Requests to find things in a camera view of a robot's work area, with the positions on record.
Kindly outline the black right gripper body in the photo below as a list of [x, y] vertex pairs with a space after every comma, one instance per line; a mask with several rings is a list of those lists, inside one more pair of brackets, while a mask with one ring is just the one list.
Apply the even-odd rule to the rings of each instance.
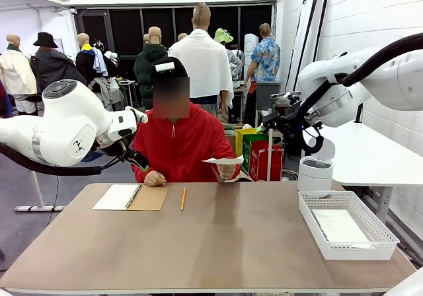
[[319, 131], [321, 121], [314, 113], [302, 111], [301, 105], [302, 102], [297, 101], [284, 109], [284, 114], [281, 117], [282, 127], [291, 133], [293, 133], [294, 128], [301, 128], [301, 130], [314, 128], [316, 131]]

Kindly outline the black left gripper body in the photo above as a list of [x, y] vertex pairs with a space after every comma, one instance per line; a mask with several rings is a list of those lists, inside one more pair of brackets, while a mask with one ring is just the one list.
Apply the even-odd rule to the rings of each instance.
[[137, 155], [130, 147], [134, 137], [135, 135], [133, 133], [129, 134], [107, 147], [100, 148], [100, 150], [109, 157], [132, 158]]

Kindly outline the person's right hand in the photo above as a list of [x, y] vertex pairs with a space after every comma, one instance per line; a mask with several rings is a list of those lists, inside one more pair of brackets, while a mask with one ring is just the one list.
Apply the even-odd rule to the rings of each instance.
[[167, 181], [166, 178], [159, 172], [152, 170], [147, 173], [143, 183], [147, 186], [164, 186]]

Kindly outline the person's left hand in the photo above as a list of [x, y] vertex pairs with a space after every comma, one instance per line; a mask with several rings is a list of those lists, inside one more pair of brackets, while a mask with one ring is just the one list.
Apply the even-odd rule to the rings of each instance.
[[236, 172], [237, 166], [234, 164], [217, 164], [217, 170], [220, 176], [220, 179], [226, 181], [231, 180]]

